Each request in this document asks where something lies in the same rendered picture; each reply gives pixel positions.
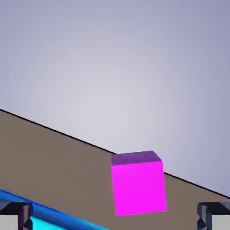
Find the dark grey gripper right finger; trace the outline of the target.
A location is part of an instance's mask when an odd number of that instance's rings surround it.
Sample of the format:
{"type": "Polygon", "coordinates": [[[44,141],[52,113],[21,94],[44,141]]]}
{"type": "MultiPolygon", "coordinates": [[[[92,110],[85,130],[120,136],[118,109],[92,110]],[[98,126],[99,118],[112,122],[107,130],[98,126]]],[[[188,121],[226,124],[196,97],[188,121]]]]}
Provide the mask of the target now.
{"type": "Polygon", "coordinates": [[[197,230],[230,230],[230,202],[198,203],[197,214],[197,230]]]}

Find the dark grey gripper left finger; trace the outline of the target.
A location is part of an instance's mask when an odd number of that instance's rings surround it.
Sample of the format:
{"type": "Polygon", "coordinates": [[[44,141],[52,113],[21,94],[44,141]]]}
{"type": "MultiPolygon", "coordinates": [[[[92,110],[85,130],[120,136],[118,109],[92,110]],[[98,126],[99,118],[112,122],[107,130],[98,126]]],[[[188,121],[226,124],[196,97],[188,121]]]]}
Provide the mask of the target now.
{"type": "Polygon", "coordinates": [[[0,202],[0,230],[33,230],[32,203],[0,202]]]}

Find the large magenta box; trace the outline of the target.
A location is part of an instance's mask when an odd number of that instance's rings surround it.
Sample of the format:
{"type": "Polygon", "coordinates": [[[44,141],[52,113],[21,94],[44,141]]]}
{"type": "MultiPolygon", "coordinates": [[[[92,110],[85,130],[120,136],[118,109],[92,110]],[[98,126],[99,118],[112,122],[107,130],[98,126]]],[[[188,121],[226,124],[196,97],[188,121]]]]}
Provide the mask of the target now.
{"type": "Polygon", "coordinates": [[[116,216],[167,211],[163,162],[152,150],[112,155],[116,216]]]}

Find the large blue box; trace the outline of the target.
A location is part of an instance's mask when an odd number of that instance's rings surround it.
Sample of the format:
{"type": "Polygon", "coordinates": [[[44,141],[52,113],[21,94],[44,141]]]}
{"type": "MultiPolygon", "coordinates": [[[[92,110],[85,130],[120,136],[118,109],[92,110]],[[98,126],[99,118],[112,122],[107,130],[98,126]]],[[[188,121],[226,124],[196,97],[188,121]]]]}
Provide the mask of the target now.
{"type": "Polygon", "coordinates": [[[109,230],[1,189],[0,201],[32,203],[33,230],[109,230]]]}

